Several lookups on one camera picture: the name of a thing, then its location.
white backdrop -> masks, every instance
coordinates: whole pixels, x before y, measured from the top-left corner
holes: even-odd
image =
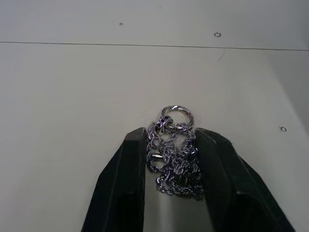
[[[2,0],[0,41],[309,50],[308,22],[308,0]]]
[[[306,78],[307,65],[285,57],[308,52],[226,49],[218,61],[223,49],[0,44],[0,53],[1,231],[80,230],[124,136],[170,104],[229,138],[307,230],[308,131],[272,63]]]

screw hole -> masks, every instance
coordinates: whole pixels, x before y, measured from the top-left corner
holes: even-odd
[[[287,129],[285,127],[279,127],[279,129],[280,129],[281,132],[286,132],[287,131]]]
[[[214,33],[214,36],[215,36],[215,37],[221,37],[221,33],[216,32],[216,33]]]

tangled chain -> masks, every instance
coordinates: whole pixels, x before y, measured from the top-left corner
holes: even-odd
[[[194,147],[196,138],[192,127],[185,131],[171,132],[168,128],[162,129],[163,134],[169,134],[170,138],[163,140],[155,131],[155,123],[148,128],[147,143],[147,166],[154,173],[160,173],[156,179],[157,188],[169,195],[177,195],[185,198],[201,200],[203,189],[201,185],[201,174],[198,162],[197,149]],[[187,138],[179,151],[175,145],[177,134]],[[162,156],[163,167],[158,168],[153,164],[153,154]]]

white panel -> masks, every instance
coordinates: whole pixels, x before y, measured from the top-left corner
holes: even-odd
[[[308,0],[2,0],[0,3],[0,41],[11,42],[308,50],[308,22]],[[216,31],[222,34],[221,38],[214,37]]]
[[[205,201],[161,193],[156,177],[146,171],[144,232],[214,232]]]
[[[0,231],[79,231],[124,136],[170,104],[229,138],[308,231],[308,130],[281,83],[306,79],[301,59],[309,52],[0,44]],[[302,101],[306,89],[293,86]]]

metal ring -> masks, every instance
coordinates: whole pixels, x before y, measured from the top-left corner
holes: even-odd
[[[178,111],[178,112],[184,113],[185,115],[187,115],[189,117],[190,122],[188,124],[185,124],[185,125],[183,125],[183,123],[180,124],[180,125],[177,125],[177,124],[176,125],[167,125],[166,128],[169,131],[175,131],[175,132],[176,131],[186,131],[186,130],[188,130],[188,129],[193,127],[194,117],[193,117],[193,115],[190,113],[190,111],[187,108],[185,108],[183,106],[179,106],[179,105],[167,106],[167,107],[165,107],[162,110],[162,114],[161,115],[165,116],[165,114],[167,112],[170,112],[170,111]]]
[[[173,124],[173,122],[174,121],[170,116],[162,116],[156,123],[154,130],[155,132],[159,133],[164,126]]]

